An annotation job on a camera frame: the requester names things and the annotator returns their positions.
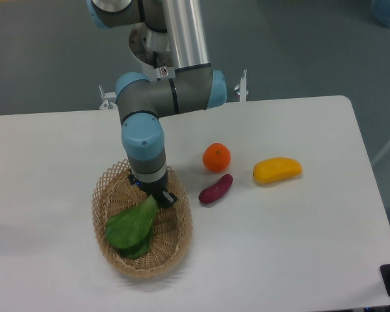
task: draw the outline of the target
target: table surface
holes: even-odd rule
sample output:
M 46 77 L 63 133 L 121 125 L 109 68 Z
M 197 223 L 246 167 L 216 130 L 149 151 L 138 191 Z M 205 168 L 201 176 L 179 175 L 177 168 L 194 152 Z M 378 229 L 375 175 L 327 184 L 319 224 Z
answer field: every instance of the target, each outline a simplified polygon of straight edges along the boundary
M 0 311 L 322 311 L 390 303 L 379 267 L 390 227 L 345 97 L 226 103 L 161 119 L 168 164 L 190 200 L 190 252 L 149 280 L 102 256 L 92 192 L 125 158 L 115 110 L 0 116 Z M 202 153 L 232 152 L 231 190 Z M 285 156 L 300 179 L 259 187 L 255 163 Z

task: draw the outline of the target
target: green leafy vegetable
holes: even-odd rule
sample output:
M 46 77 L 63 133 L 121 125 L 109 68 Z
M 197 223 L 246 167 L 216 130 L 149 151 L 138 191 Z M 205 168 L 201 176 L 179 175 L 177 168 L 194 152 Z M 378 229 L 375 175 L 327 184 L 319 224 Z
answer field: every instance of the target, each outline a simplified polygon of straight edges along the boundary
M 111 246 L 119 249 L 140 243 L 148 235 L 157 211 L 156 201 L 149 196 L 136 207 L 110 217 L 105 228 L 105 238 Z
M 153 238 L 153 234 L 153 226 L 151 226 L 149 229 L 149 233 L 143 238 L 141 242 L 127 249 L 118 250 L 120 255 L 122 257 L 127 257 L 130 259 L 137 259 L 141 255 L 146 254 L 150 249 L 150 241 Z

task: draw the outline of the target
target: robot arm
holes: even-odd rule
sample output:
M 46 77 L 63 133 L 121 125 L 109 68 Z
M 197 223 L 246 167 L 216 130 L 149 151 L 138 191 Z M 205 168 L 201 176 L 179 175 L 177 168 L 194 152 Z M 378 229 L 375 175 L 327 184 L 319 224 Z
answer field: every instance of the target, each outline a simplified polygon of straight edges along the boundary
M 222 72 L 212 70 L 209 64 L 199 2 L 89 1 L 94 9 L 94 17 L 109 27 L 144 21 L 152 31 L 162 31 L 162 21 L 166 25 L 175 77 L 151 82 L 141 73 L 127 73 L 117 80 L 116 97 L 122 143 L 132 168 L 129 178 L 140 189 L 152 194 L 160 206 L 169 207 L 176 197 L 166 189 L 164 133 L 159 118 L 217 107 L 227 98 Z M 104 11 L 102 8 L 119 11 Z M 115 24 L 109 21 L 110 16 L 116 20 Z

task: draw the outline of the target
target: woven basket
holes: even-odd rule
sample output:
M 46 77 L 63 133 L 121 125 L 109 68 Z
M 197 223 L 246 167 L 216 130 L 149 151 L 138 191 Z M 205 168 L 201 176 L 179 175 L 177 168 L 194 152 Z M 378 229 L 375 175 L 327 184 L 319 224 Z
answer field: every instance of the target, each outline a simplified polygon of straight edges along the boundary
M 146 193 L 130 185 L 127 160 L 115 164 L 99 179 L 92 200 L 94 231 L 103 255 L 120 272 L 150 278 L 176 265 L 187 253 L 192 238 L 192 217 L 185 190 L 168 167 L 168 191 L 178 201 L 173 207 L 159 209 L 153 221 L 154 236 L 146 255 L 132 260 L 122 257 L 105 239 L 105 225 L 110 216 L 134 207 L 146 199 Z

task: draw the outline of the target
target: yellow mango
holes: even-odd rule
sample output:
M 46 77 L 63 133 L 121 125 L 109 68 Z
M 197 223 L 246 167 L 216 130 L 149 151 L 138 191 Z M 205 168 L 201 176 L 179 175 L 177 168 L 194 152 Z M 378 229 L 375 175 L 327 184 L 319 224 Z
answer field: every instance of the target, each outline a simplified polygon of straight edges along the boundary
M 273 183 L 302 173 L 302 166 L 294 159 L 275 157 L 257 163 L 253 169 L 254 179 L 259 183 Z

